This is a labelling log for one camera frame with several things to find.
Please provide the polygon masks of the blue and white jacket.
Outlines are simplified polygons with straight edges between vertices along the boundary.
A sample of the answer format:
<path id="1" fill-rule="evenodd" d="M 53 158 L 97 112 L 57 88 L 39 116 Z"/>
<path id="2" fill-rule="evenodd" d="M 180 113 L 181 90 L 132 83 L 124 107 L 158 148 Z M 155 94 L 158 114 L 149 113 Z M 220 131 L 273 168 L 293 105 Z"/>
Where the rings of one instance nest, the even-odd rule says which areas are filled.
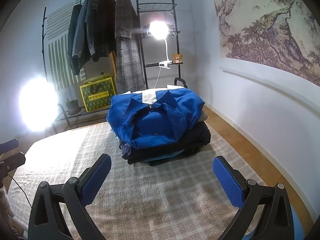
<path id="1" fill-rule="evenodd" d="M 204 101 L 187 88 L 147 89 L 111 99 L 106 120 L 135 149 L 177 143 L 199 121 Z"/>

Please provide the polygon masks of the black metal clothes rack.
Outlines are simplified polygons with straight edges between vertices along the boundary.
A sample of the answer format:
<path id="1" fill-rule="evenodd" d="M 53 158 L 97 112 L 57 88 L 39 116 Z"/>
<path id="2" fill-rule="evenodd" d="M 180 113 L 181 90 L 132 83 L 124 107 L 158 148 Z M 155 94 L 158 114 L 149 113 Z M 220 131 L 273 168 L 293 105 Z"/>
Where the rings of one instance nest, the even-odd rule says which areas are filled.
<path id="1" fill-rule="evenodd" d="M 43 12 L 43 19 L 42 19 L 42 58 L 43 58 L 43 66 L 44 66 L 44 73 L 46 76 L 47 81 L 49 80 L 49 76 L 55 86 L 56 90 L 62 90 L 72 85 L 79 83 L 80 81 L 84 82 L 85 78 L 87 78 L 87 74 L 85 71 L 85 67 L 80 69 L 80 75 L 73 75 L 71 68 L 69 67 L 69 57 L 67 54 L 67 24 L 71 22 L 72 18 L 72 9 L 74 6 L 78 4 L 83 4 L 84 0 L 76 0 L 73 3 L 69 3 L 64 7 L 52 12 L 50 15 L 46 15 L 47 7 L 44 7 Z M 141 48 L 141 57 L 142 57 L 142 70 L 144 74 L 144 83 L 146 88 L 148 88 L 148 77 L 146 73 L 146 68 L 150 67 L 159 67 L 160 69 L 170 69 L 170 65 L 178 65 L 178 77 L 174 80 L 174 85 L 177 85 L 177 82 L 181 82 L 185 88 L 187 88 L 187 83 L 181 77 L 181 65 L 183 62 L 176 62 L 177 60 L 174 59 L 169 60 L 168 57 L 168 37 L 176 37 L 176 48 L 177 52 L 180 52 L 180 45 L 179 45 L 179 34 L 180 31 L 178 30 L 177 26 L 177 18 L 176 18 L 176 3 L 175 0 L 171 0 L 171 2 L 154 2 L 154 3 L 140 3 L 139 0 L 136 0 L 136 10 L 137 16 L 140 21 L 140 14 L 142 13 L 150 13 L 150 12 L 170 12 L 174 18 L 174 27 L 164 27 L 164 21 L 154 20 L 152 21 L 146 28 L 143 28 L 140 31 L 139 42 Z M 144 58 L 144 50 L 143 50 L 143 38 L 152 37 L 156 40 L 163 40 L 166 46 L 166 60 L 151 64 L 145 63 Z M 46 67 L 46 56 L 45 56 L 45 39 L 49 42 L 50 40 L 57 41 L 57 49 L 55 49 L 55 43 L 52 43 L 52 46 L 48 45 L 48 56 L 49 56 L 49 63 L 50 63 L 50 71 L 51 74 L 48 75 L 48 70 Z M 83 121 L 77 122 L 76 124 L 71 123 L 71 119 L 79 118 L 81 116 L 85 116 L 90 114 L 90 112 L 85 111 L 85 107 L 80 107 L 81 110 L 78 113 L 70 114 L 69 110 L 65 110 L 62 104 L 57 104 L 60 112 L 54 122 L 51 124 L 53 131 L 55 134 L 58 133 L 56 129 L 56 124 L 61 121 L 66 122 L 66 127 L 63 131 L 67 131 L 72 129 L 74 126 L 78 126 L 80 124 L 86 124 L 90 121 Z"/>

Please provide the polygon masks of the bright round studio light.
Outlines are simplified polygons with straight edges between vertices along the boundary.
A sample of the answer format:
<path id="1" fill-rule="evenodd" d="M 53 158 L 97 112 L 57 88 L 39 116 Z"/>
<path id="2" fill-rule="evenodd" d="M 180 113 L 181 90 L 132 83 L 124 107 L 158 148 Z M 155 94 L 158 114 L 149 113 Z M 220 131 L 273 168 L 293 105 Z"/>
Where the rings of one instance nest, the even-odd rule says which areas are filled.
<path id="1" fill-rule="evenodd" d="M 31 132 L 42 132 L 58 116 L 59 97 L 52 83 L 40 75 L 28 80 L 21 88 L 18 106 L 21 120 Z"/>

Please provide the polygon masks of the plaid beige bed blanket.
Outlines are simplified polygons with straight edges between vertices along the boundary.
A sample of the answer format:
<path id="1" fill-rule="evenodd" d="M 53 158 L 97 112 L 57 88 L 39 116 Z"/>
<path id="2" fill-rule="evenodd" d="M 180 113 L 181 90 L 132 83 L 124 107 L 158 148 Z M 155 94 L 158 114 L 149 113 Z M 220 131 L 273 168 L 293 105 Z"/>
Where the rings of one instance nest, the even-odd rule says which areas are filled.
<path id="1" fill-rule="evenodd" d="M 65 183 L 108 154 L 111 170 L 87 207 L 106 239 L 217 239 L 237 208 L 213 172 L 213 159 L 222 155 L 245 178 L 263 180 L 215 130 L 210 133 L 210 143 L 198 154 L 155 167 L 129 165 L 105 122 L 39 140 L 9 187 L 14 219 L 27 228 L 40 182 Z"/>

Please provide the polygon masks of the dark navy folded jacket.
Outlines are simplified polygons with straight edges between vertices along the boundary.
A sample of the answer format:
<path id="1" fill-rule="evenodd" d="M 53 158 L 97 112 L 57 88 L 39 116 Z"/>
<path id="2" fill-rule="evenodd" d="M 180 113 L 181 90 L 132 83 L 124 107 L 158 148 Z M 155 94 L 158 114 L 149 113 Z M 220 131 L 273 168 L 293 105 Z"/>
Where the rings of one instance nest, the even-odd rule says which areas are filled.
<path id="1" fill-rule="evenodd" d="M 192 129 L 186 131 L 181 139 L 174 144 L 137 150 L 120 139 L 119 148 L 121 150 L 121 157 L 127 160 L 127 163 L 130 165 L 142 163 L 142 160 L 147 158 L 158 157 L 160 155 L 184 150 L 175 157 L 147 163 L 150 166 L 157 166 L 174 159 L 181 159 L 195 155 L 197 152 L 199 152 L 201 147 L 208 145 L 210 140 L 211 134 L 209 128 L 207 127 L 206 123 L 202 121 L 198 122 Z"/>

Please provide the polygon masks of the yellow green storage box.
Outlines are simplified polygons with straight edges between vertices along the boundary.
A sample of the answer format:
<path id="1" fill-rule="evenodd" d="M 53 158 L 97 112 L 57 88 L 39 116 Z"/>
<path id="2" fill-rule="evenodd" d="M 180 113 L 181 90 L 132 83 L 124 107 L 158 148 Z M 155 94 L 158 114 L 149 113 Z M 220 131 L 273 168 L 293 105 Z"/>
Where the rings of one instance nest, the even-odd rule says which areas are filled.
<path id="1" fill-rule="evenodd" d="M 113 74 L 107 73 L 85 80 L 80 86 L 80 93 L 86 112 L 107 109 L 111 105 L 111 98 L 118 94 Z"/>

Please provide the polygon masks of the striped green white cloth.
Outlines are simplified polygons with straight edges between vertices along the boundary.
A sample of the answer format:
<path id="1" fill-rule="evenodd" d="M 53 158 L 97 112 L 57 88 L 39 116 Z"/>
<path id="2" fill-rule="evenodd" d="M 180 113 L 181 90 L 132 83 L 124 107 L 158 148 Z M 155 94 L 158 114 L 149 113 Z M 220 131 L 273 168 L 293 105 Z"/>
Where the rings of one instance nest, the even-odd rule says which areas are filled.
<path id="1" fill-rule="evenodd" d="M 87 78 L 84 68 L 79 75 L 73 74 L 68 57 L 68 29 L 73 7 L 79 3 L 80 0 L 68 3 L 49 15 L 44 12 L 42 56 L 47 80 L 55 90 L 71 87 Z"/>

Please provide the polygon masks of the dark hanging jackets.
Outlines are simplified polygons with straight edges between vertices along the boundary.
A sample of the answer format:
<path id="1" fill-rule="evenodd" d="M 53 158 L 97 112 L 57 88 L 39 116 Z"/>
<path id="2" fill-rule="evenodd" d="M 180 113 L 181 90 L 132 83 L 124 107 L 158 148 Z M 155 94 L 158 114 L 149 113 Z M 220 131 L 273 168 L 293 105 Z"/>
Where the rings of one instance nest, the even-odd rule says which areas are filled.
<path id="1" fill-rule="evenodd" d="M 115 0 L 85 0 L 73 7 L 68 29 L 68 58 L 74 75 L 89 61 L 116 51 Z"/>

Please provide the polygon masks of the small teddy bear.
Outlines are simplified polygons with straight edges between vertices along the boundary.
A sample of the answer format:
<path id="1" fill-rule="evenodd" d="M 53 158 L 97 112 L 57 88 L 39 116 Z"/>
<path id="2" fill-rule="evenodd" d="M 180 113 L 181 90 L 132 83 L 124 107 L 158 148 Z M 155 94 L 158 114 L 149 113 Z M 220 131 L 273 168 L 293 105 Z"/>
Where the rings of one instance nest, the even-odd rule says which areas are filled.
<path id="1" fill-rule="evenodd" d="M 182 54 L 174 54 L 172 58 L 173 64 L 182 64 L 183 55 Z"/>

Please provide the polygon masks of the white clip desk lamp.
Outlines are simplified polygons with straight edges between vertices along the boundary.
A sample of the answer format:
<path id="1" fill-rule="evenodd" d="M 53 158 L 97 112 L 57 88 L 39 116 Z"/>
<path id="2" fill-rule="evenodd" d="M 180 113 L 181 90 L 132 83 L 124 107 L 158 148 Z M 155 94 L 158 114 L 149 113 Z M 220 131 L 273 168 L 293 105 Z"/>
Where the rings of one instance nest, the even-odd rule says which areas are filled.
<path id="1" fill-rule="evenodd" d="M 149 24 L 147 34 L 154 39 L 156 45 L 156 66 L 158 67 L 158 74 L 153 85 L 153 88 L 156 88 L 159 82 L 159 78 L 162 70 L 170 70 L 171 65 L 173 64 L 172 60 L 169 59 L 169 46 L 168 46 L 168 37 L 170 35 L 176 35 L 176 28 L 165 21 L 154 20 Z"/>

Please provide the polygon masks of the landscape wall painting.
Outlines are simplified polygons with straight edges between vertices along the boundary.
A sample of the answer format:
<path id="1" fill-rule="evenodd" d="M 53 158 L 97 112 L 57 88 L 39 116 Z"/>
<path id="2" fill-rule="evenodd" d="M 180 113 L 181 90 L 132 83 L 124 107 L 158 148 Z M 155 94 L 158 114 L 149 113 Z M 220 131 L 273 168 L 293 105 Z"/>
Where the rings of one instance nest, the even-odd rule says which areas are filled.
<path id="1" fill-rule="evenodd" d="M 302 0 L 214 0 L 220 55 L 319 85 L 319 24 Z"/>

